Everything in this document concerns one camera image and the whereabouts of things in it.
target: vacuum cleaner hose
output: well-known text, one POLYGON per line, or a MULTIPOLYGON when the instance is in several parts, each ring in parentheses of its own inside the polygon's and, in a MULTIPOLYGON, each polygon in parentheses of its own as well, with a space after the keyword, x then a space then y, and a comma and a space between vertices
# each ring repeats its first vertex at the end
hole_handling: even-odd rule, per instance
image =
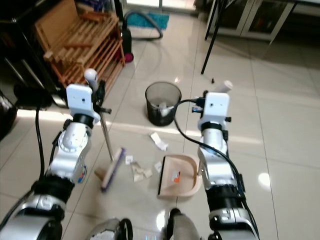
POLYGON ((123 16, 123 22, 122 22, 122 29, 125 30, 128 28, 128 18, 130 17, 130 15, 132 14, 137 14, 143 18, 145 18, 159 33, 159 36, 157 37, 133 37, 133 40, 140 40, 140 41, 153 41, 153 40, 158 40, 158 39, 162 39, 164 34, 162 33, 160 27, 157 25, 157 23, 148 15, 146 15, 145 13, 143 13, 142 11, 139 10, 130 10, 128 11, 124 16, 123 16))

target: trash can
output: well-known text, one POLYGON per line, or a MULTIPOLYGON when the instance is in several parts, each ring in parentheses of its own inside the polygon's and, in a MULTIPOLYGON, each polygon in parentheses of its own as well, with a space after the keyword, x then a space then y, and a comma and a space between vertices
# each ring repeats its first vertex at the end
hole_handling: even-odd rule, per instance
POLYGON ((181 91, 171 82, 159 81, 148 86, 145 99, 149 121, 156 126, 167 126, 175 118, 181 91))

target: dustpan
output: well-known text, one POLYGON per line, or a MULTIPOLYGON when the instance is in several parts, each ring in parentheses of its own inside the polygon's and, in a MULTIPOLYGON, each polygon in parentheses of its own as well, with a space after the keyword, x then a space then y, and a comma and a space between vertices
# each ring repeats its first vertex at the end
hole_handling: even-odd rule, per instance
POLYGON ((170 154, 163 158, 158 196, 188 197, 194 195, 202 184, 198 175, 199 159, 187 154, 170 154))

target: teal mat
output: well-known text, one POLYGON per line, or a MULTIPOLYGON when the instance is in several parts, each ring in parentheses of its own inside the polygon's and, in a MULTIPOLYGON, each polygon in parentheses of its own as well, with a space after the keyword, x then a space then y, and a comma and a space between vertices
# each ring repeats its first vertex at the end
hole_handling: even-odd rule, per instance
MULTIPOLYGON (((160 29, 167 28, 169 15, 158 13, 147 13, 147 15, 156 22, 160 29)), ((144 17, 135 13, 128 17, 127 24, 128 26, 135 26, 141 28, 154 28, 144 17)))

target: cabinet door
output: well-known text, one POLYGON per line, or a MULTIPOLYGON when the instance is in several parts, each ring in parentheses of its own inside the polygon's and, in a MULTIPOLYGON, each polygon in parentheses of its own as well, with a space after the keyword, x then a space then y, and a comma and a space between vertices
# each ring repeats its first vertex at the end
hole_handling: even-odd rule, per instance
MULTIPOLYGON (((253 4, 254 0, 235 0, 235 2, 225 9, 218 32, 221 34, 240 36, 253 4)), ((213 33, 215 29, 218 8, 219 7, 217 7, 213 16, 213 23, 215 24, 212 24, 210 33, 213 33)))
POLYGON ((255 0, 241 36, 273 41, 294 4, 274 0, 255 0))

